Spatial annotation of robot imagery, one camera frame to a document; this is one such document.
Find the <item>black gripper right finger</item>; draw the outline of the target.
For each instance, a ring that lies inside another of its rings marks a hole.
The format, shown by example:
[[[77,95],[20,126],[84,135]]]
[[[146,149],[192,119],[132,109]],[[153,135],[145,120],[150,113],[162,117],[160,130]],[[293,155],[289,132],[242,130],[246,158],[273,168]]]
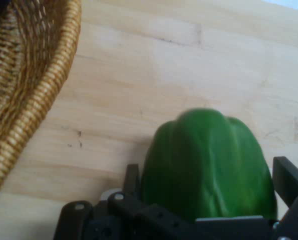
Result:
[[[298,240],[298,168],[286,157],[273,158],[274,189],[288,210],[275,228],[274,240]]]

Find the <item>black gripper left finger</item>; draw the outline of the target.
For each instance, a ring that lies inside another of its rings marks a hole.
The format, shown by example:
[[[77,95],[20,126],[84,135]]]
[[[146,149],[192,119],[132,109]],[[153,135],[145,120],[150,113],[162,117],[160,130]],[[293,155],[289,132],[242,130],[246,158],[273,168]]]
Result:
[[[140,200],[137,164],[126,169],[123,188],[92,205],[85,200],[63,206],[56,240],[192,240],[193,224],[184,222],[166,209]]]

